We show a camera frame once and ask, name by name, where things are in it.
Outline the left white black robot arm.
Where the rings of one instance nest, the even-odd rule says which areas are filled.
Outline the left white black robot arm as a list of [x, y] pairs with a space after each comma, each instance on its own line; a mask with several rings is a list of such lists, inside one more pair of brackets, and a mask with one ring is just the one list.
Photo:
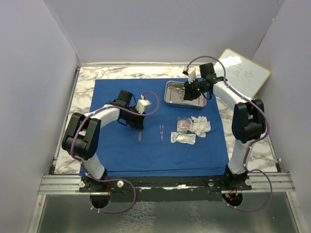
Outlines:
[[96, 154], [101, 128], [113, 121], [123, 120], [123, 125], [141, 131], [145, 110], [152, 105], [142, 95], [131, 106], [133, 97], [132, 93], [121, 90], [116, 99], [107, 102], [98, 110], [86, 115], [72, 114], [63, 136], [62, 149], [81, 163], [86, 175], [92, 178], [90, 185], [98, 192], [107, 187], [106, 169]]

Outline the silver metal tweezers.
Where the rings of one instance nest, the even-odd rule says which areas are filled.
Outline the silver metal tweezers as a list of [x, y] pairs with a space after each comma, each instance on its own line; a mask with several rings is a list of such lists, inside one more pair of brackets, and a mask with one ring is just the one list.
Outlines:
[[161, 137], [161, 142], [163, 141], [163, 133], [164, 133], [164, 124], [159, 125], [160, 128], [160, 137]]

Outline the blue surgical drape cloth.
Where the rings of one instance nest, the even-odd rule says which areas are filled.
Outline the blue surgical drape cloth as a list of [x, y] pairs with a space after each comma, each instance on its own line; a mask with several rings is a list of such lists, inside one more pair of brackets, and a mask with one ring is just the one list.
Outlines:
[[[203, 109], [168, 106], [164, 101], [167, 79], [96, 80], [90, 109], [113, 101], [121, 90], [136, 98], [145, 94], [152, 102], [144, 119], [141, 141], [129, 126], [111, 122], [100, 131], [97, 155], [110, 177], [214, 176], [222, 175], [229, 158], [223, 124], [215, 98]], [[171, 143], [178, 118], [207, 117], [211, 125], [205, 138], [195, 144]], [[164, 124], [161, 142], [159, 125]]]

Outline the stainless steel instrument tray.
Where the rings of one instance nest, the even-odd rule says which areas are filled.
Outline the stainless steel instrument tray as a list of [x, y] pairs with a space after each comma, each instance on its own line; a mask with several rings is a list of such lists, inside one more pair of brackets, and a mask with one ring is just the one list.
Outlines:
[[207, 100], [203, 96], [192, 101], [181, 101], [177, 93], [173, 91], [173, 87], [176, 85], [183, 85], [183, 83], [176, 81], [168, 81], [166, 83], [164, 101], [168, 106], [188, 109], [203, 109], [206, 106]]

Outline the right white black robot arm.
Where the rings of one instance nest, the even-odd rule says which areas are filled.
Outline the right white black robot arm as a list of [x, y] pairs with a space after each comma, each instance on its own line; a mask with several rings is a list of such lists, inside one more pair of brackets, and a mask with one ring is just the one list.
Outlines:
[[232, 157], [225, 168], [223, 184], [229, 190], [234, 190], [247, 178], [247, 164], [253, 145], [261, 140], [263, 133], [267, 132], [264, 117], [264, 105], [261, 100], [253, 100], [244, 96], [230, 86], [223, 76], [217, 76], [213, 63], [199, 66], [202, 80], [197, 80], [195, 70], [187, 66], [183, 70], [188, 78], [184, 82], [184, 100], [195, 100], [205, 93], [209, 98], [213, 96], [222, 99], [231, 109], [233, 118], [231, 130], [235, 137]]

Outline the purple patterned packet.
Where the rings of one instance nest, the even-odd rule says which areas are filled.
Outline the purple patterned packet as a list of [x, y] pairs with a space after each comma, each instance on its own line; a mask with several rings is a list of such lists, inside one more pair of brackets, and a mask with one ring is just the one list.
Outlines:
[[189, 131], [189, 129], [192, 126], [192, 119], [191, 118], [178, 118], [177, 120], [177, 132], [180, 133], [187, 133]]

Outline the white gauze pieces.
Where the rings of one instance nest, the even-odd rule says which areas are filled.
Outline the white gauze pieces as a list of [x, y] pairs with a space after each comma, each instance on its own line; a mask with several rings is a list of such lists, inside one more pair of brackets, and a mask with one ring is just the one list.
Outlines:
[[198, 137], [205, 138], [207, 133], [211, 130], [210, 122], [206, 116], [194, 117], [191, 116], [192, 125], [189, 128], [191, 133], [196, 134]]

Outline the clear green suture packet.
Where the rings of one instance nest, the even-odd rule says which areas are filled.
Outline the clear green suture packet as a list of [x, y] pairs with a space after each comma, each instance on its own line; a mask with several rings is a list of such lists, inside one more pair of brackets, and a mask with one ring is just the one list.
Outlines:
[[195, 134], [171, 132], [171, 143], [184, 143], [194, 145], [196, 141]]

